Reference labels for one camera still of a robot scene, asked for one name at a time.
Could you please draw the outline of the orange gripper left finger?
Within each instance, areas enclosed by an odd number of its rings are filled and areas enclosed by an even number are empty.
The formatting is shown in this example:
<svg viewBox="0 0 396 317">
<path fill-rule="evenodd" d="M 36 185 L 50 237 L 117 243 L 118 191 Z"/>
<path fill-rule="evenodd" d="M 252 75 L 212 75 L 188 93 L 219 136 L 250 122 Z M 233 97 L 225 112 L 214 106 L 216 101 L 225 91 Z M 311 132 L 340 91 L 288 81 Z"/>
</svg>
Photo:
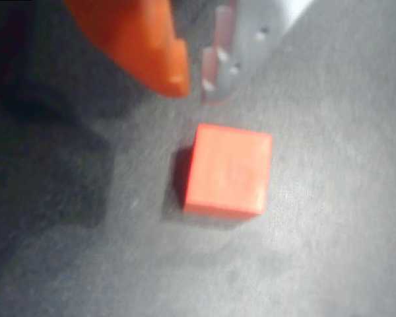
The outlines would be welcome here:
<svg viewBox="0 0 396 317">
<path fill-rule="evenodd" d="M 169 1 L 66 1 L 86 38 L 117 66 L 163 96 L 189 93 L 185 40 Z"/>
</svg>

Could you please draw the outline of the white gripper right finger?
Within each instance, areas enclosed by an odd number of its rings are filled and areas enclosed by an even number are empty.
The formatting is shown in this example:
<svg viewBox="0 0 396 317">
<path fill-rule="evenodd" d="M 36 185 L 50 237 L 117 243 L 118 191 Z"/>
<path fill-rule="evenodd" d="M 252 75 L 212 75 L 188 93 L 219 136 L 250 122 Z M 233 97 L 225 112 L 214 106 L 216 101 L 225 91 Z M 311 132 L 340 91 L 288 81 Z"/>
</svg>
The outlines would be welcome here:
<svg viewBox="0 0 396 317">
<path fill-rule="evenodd" d="M 201 102 L 224 102 L 251 79 L 312 0 L 228 1 L 215 11 L 213 43 L 203 50 Z"/>
</svg>

